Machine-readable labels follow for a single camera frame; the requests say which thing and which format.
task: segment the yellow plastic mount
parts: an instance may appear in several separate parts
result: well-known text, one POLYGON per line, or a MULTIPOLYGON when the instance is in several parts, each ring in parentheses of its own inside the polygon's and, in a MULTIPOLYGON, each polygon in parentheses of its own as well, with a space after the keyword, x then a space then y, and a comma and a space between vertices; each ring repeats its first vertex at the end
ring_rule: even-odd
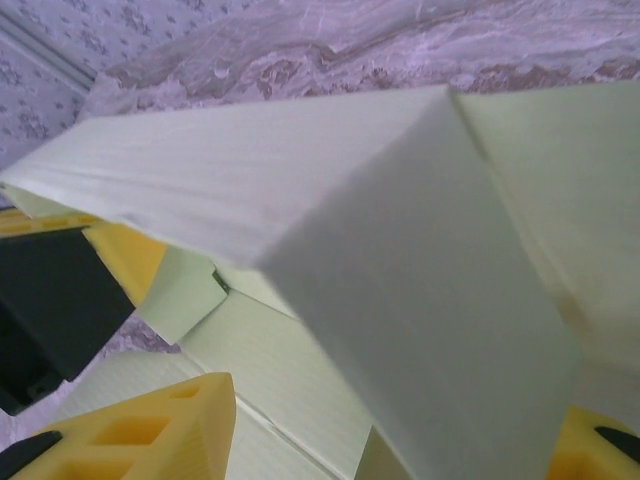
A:
POLYGON ((235 419, 231 375, 202 375, 49 426, 62 440, 12 480, 221 480, 235 419))
POLYGON ((151 288, 167 244, 124 225, 99 223, 84 230, 102 263, 139 307, 151 288))
POLYGON ((640 465, 600 436, 596 427, 634 434, 615 420, 571 407, 560 430, 547 480, 640 479, 640 465))
POLYGON ((11 208, 0 211, 0 237, 84 227, 99 221, 99 218, 83 213, 61 217, 29 218, 17 208, 11 208))
POLYGON ((87 214, 30 218, 17 208, 0 211, 0 237, 87 227, 84 235, 131 303, 139 307, 151 288, 167 245, 124 225, 87 214))

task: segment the gray marble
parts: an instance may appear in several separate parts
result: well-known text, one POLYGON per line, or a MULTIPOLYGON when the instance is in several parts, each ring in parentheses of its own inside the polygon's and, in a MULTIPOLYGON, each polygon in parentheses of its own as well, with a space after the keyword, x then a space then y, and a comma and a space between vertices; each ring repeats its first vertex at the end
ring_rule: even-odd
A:
POLYGON ((583 0, 266 0, 99 75, 119 115, 448 82, 500 92, 634 79, 640 5, 583 0))

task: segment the black plastic piece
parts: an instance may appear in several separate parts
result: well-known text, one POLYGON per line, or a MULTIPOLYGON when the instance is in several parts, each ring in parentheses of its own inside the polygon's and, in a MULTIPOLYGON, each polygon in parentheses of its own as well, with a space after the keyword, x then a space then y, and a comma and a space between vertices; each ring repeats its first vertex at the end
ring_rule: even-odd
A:
POLYGON ((229 287, 227 282, 224 281, 224 279, 220 276, 217 270, 213 272, 212 276, 213 276, 213 279, 216 282, 218 282, 218 285, 220 285, 220 287, 222 288, 222 290, 224 290, 225 293, 229 293, 231 291, 231 287, 229 287))
POLYGON ((640 464, 640 438, 610 427, 596 427, 595 431, 631 460, 640 464))
POLYGON ((76 378, 133 310, 81 229, 0 238, 0 408, 76 378))
POLYGON ((44 432, 14 443, 0 453, 0 480, 10 480, 16 473, 33 462, 62 440, 57 431, 44 432))

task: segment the patterned wallpaper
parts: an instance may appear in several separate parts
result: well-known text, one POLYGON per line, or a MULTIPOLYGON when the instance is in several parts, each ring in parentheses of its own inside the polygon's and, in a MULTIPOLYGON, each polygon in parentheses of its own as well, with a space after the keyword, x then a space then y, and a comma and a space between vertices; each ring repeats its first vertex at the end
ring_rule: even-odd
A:
POLYGON ((0 36, 0 168, 73 124, 84 95, 0 36))
POLYGON ((256 0, 4 0, 100 71, 256 0))

